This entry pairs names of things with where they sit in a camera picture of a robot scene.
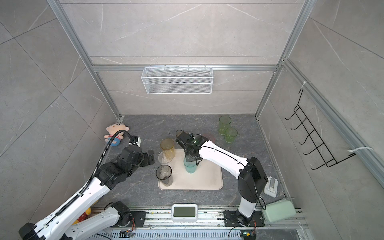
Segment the teal glass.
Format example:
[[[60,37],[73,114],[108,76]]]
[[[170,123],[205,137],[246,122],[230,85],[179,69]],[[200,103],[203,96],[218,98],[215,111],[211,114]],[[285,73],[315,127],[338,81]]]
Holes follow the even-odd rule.
[[[189,174],[193,174],[197,170],[196,161],[188,162],[187,159],[184,158],[184,166]]]

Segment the tall amber yellow glass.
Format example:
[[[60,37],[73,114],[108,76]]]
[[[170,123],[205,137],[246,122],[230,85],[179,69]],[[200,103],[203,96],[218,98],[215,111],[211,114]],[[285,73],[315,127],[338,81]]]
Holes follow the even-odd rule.
[[[162,140],[161,148],[167,159],[172,160],[175,157],[175,142],[173,139]]]

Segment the clear transparent glass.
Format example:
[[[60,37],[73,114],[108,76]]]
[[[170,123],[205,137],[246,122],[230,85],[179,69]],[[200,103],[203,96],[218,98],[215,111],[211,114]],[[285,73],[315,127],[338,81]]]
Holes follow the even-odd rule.
[[[159,153],[158,160],[162,165],[166,165],[170,163],[174,157],[175,154],[172,151],[163,151]]]

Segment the beige plastic tray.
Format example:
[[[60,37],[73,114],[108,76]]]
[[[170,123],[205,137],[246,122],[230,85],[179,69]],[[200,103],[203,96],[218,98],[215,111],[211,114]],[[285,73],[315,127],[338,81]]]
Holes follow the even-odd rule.
[[[184,165],[185,154],[183,150],[176,150],[174,159],[168,163],[172,169],[170,186],[158,182],[158,187],[163,191],[206,191],[220,190],[223,187],[222,169],[220,166],[202,160],[193,173],[189,173]]]

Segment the tall green glass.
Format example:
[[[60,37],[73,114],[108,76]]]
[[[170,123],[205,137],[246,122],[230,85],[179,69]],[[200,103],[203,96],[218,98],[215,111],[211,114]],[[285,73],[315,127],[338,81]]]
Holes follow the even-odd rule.
[[[232,119],[229,116],[220,116],[219,118],[219,134],[225,135],[226,130],[231,127]]]

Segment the dark grey smoked glass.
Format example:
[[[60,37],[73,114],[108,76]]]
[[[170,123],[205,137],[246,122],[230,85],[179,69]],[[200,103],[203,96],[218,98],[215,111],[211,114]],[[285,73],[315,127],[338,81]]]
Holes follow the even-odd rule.
[[[156,170],[157,179],[166,187],[173,183],[172,168],[168,165],[161,165]]]

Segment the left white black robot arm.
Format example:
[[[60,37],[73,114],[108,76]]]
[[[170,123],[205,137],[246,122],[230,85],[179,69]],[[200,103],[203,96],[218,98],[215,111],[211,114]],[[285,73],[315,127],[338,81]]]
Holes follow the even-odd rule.
[[[102,213],[83,222],[75,221],[101,197],[124,182],[138,168],[154,164],[154,151],[144,153],[137,145],[123,149],[112,161],[98,164],[86,184],[57,210],[36,224],[26,223],[19,230],[23,240],[80,240],[114,226],[126,226],[130,209],[122,202],[111,204]]]

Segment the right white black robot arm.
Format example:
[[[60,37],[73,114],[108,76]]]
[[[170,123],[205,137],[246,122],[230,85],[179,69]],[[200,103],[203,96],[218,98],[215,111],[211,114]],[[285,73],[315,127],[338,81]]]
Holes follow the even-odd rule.
[[[187,162],[199,165],[203,160],[210,161],[225,169],[238,180],[238,190],[242,198],[236,214],[240,224],[248,226],[268,183],[267,175],[259,159],[236,156],[200,134],[187,133],[182,130],[176,131],[176,142],[184,150]]]

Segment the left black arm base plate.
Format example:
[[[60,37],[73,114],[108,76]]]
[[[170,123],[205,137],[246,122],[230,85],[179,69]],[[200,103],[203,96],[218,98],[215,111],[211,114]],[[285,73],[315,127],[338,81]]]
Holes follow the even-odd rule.
[[[146,220],[145,211],[134,211],[130,212],[129,217],[125,216],[118,226],[120,228],[143,228]]]

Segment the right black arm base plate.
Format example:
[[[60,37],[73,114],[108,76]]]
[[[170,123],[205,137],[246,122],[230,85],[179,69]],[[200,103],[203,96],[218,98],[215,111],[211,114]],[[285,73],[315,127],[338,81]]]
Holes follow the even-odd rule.
[[[239,211],[224,210],[224,222],[226,227],[235,227],[238,225],[245,227],[264,227],[264,216],[261,211],[254,211],[249,218],[244,217]]]

